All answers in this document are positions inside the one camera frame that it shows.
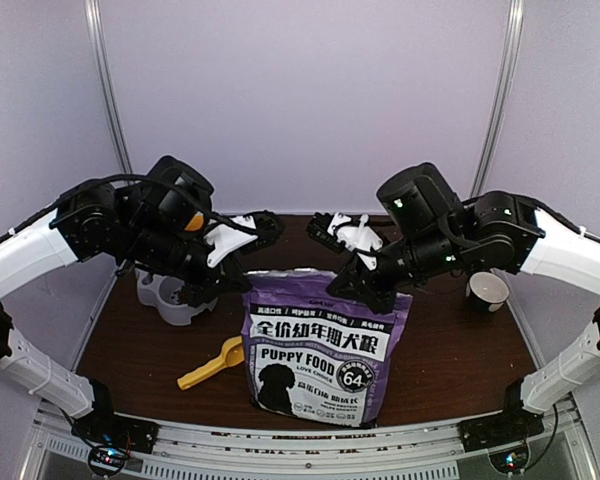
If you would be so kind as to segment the yellow plastic scoop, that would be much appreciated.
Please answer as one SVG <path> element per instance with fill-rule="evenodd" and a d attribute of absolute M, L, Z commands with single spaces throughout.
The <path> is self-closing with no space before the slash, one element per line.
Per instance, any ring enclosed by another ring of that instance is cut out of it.
<path fill-rule="evenodd" d="M 177 385 L 181 390 L 187 390 L 224 369 L 240 365 L 244 360 L 245 353 L 242 337 L 231 337 L 223 343 L 220 354 L 217 357 L 180 377 L 177 380 Z"/>

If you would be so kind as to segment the purple pet food bag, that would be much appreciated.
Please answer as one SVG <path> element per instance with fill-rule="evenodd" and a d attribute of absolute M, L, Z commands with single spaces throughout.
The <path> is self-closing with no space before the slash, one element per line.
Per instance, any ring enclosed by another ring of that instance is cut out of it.
<path fill-rule="evenodd" d="M 334 275 L 314 269 L 255 271 L 243 295 L 242 340 L 252 402 L 260 409 L 372 428 L 411 296 L 388 314 L 330 296 Z"/>

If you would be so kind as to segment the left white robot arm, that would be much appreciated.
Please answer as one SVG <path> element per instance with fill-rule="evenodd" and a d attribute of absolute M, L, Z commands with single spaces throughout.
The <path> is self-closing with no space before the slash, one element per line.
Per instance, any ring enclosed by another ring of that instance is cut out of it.
<path fill-rule="evenodd" d="M 108 388 L 60 366 L 14 326 L 2 300 L 31 281 L 99 254 L 121 272 L 139 268 L 184 283 L 193 307 L 249 283 L 240 252 L 277 238 L 268 212 L 226 216 L 212 209 L 213 186 L 189 165 L 164 156 L 145 175 L 87 180 L 0 237 L 0 372 L 84 422 L 103 444 L 124 424 Z"/>

